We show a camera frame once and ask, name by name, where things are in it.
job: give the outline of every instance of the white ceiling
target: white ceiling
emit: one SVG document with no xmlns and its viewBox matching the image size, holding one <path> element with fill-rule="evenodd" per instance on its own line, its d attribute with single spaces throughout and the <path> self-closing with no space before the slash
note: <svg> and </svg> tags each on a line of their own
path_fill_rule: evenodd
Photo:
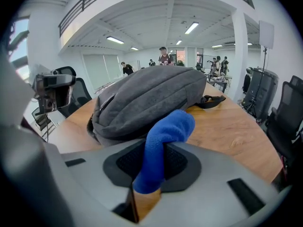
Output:
<svg viewBox="0 0 303 227">
<path fill-rule="evenodd" d="M 199 22 L 189 35 L 187 28 Z M 249 42 L 258 43 L 258 26 L 247 21 Z M 117 44 L 106 37 L 124 41 Z M 99 14 L 99 21 L 71 46 L 105 47 L 124 52 L 153 47 L 211 47 L 234 42 L 231 12 L 217 0 L 126 0 Z"/>
</svg>

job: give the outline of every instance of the wooden table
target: wooden table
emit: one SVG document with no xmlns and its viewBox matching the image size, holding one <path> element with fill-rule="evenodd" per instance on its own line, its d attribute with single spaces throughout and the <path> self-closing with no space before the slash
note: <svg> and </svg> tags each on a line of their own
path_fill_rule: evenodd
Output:
<svg viewBox="0 0 303 227">
<path fill-rule="evenodd" d="M 220 96 L 222 92 L 206 84 L 205 95 Z M 96 99 L 63 121 L 49 136 L 60 153 L 102 148 L 86 131 Z M 193 106 L 187 109 L 196 121 L 189 144 L 216 150 L 232 156 L 268 183 L 280 172 L 282 165 L 271 142 L 243 109 L 230 98 L 212 109 Z"/>
</svg>

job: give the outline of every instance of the light stand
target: light stand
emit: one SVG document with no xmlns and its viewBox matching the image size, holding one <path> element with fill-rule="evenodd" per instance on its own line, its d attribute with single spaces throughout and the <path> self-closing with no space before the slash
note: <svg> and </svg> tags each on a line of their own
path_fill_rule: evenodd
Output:
<svg viewBox="0 0 303 227">
<path fill-rule="evenodd" d="M 259 85 L 258 85 L 258 89 L 256 91 L 256 95 L 254 96 L 254 99 L 253 99 L 252 103 L 246 109 L 246 112 L 248 112 L 248 113 L 249 113 L 249 110 L 251 108 L 253 109 L 253 111 L 254 111 L 253 116 L 256 118 L 256 122 L 257 122 L 257 114 L 256 114 L 255 104 L 256 104 L 256 99 L 257 99 L 257 96 L 258 96 L 258 92 L 259 92 L 260 87 L 261 87 L 262 79 L 263 79 L 263 76 L 264 76 L 265 60 L 266 60 L 266 55 L 267 55 L 267 48 L 266 47 L 264 48 L 263 52 L 264 52 L 264 64 L 263 64 L 261 79 L 260 79 L 260 82 L 259 82 Z"/>
</svg>

